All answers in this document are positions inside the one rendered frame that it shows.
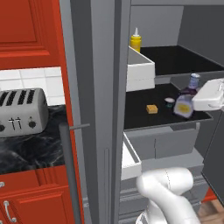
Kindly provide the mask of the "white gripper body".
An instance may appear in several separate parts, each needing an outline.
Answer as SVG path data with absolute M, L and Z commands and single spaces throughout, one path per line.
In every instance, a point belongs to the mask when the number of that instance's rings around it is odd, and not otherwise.
M 218 110 L 224 107 L 224 78 L 208 80 L 192 98 L 195 111 Z

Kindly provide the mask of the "purple condiment bottle yellow label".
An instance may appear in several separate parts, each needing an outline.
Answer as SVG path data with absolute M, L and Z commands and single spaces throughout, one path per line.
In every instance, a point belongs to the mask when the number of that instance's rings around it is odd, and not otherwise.
M 173 113 L 177 116 L 182 116 L 188 119 L 193 114 L 193 103 L 192 99 L 197 94 L 197 88 L 200 82 L 200 75 L 197 73 L 192 73 L 190 76 L 190 81 L 187 87 L 182 89 L 178 98 L 175 102 Z

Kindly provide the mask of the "black fridge shelf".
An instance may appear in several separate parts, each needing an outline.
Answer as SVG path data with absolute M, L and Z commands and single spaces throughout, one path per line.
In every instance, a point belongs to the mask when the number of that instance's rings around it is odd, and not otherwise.
M 207 112 L 194 112 L 189 119 L 174 115 L 171 108 L 165 106 L 165 98 L 176 99 L 179 89 L 172 83 L 156 85 L 153 89 L 145 89 L 126 93 L 125 130 L 210 122 L 213 118 Z M 156 105 L 158 112 L 149 114 L 147 105 Z
M 223 71 L 224 67 L 180 45 L 142 47 L 155 63 L 156 76 Z

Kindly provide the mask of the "grey fridge crisper drawer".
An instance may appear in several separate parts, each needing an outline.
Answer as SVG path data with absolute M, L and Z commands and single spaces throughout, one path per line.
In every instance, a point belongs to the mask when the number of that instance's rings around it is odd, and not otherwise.
M 155 158 L 168 158 L 191 153 L 198 132 L 197 129 L 179 129 L 157 135 Z
M 126 135 L 141 160 L 155 157 L 154 136 L 135 136 L 134 134 L 130 134 L 128 132 L 126 132 Z

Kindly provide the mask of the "white fridge door bin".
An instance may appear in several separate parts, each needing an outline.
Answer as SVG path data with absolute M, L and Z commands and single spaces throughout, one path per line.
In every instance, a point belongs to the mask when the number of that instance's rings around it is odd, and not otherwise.
M 129 47 L 126 91 L 155 87 L 155 63 Z
M 142 161 L 126 134 L 122 142 L 122 176 L 121 180 L 133 179 L 142 173 Z

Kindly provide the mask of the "grey fridge body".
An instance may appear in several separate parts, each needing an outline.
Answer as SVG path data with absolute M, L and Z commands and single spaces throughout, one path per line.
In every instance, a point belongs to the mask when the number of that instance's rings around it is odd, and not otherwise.
M 129 36 L 135 29 L 142 37 L 142 47 L 182 46 L 224 67 L 224 0 L 131 0 Z M 186 88 L 191 74 L 199 74 L 197 93 L 207 81 L 224 78 L 224 70 L 156 76 L 155 86 L 172 83 L 179 92 Z M 189 154 L 150 158 L 142 161 L 142 173 L 156 169 L 183 167 L 193 176 L 192 189 L 183 193 L 197 214 L 208 188 L 224 201 L 224 107 L 207 112 L 213 120 L 124 130 L 135 136 L 156 136 L 172 130 L 197 129 L 198 135 Z M 137 178 L 122 180 L 120 224 L 136 224 L 149 200 L 137 190 Z

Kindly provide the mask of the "yellow mustard bottle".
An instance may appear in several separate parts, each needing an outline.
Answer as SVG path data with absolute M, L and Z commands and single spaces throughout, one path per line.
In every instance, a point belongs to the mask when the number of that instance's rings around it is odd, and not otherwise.
M 138 34 L 138 29 L 136 28 L 134 34 L 130 37 L 129 45 L 137 52 L 140 52 L 141 44 L 142 37 Z

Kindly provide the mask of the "grey fridge door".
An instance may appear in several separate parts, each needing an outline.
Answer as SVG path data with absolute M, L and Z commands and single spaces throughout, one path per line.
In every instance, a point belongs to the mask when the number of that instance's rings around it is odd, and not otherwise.
M 83 224 L 118 224 L 130 0 L 59 0 L 75 141 L 70 181 Z

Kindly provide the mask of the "small white teal cup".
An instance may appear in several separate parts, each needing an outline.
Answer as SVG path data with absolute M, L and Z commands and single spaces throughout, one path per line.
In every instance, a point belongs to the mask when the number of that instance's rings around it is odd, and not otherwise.
M 175 104 L 175 100 L 171 97 L 165 98 L 164 101 L 165 101 L 165 106 L 169 109 L 171 109 Z

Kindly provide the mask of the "orange-yellow food cube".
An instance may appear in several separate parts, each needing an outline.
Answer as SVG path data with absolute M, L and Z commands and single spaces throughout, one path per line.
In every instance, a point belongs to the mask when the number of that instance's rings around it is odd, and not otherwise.
M 158 107 L 156 105 L 147 105 L 146 110 L 149 114 L 156 114 L 158 112 Z

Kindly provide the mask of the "red base cupboard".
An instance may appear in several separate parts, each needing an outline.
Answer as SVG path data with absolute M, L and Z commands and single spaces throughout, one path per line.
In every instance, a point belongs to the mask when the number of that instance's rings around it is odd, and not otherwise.
M 217 197 L 214 194 L 214 191 L 211 188 L 208 188 L 207 193 L 205 198 L 203 199 L 203 202 L 211 201 L 211 200 L 216 200 Z

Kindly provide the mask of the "silver four-slot toaster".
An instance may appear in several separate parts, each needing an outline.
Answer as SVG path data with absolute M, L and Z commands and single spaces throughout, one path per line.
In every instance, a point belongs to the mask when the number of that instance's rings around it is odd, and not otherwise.
M 0 137 L 41 133 L 46 128 L 48 117 L 42 88 L 0 91 Z

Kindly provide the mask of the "red drawer front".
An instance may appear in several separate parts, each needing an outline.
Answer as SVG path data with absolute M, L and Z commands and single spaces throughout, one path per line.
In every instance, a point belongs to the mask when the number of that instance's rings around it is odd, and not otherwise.
M 47 190 L 67 190 L 68 180 L 64 165 L 0 175 L 0 199 Z

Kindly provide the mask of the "red base cupboard door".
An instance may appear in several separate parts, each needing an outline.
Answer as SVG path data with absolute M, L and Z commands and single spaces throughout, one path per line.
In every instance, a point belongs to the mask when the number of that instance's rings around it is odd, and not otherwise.
M 11 217 L 17 223 L 9 221 L 4 201 L 10 202 Z M 74 212 L 67 190 L 47 190 L 0 199 L 1 211 L 7 224 L 74 224 Z

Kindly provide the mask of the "red wall cupboard door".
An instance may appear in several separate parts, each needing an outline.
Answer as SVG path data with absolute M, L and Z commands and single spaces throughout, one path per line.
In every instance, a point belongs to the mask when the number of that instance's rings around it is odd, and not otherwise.
M 60 64 L 59 0 L 0 0 L 0 69 Z

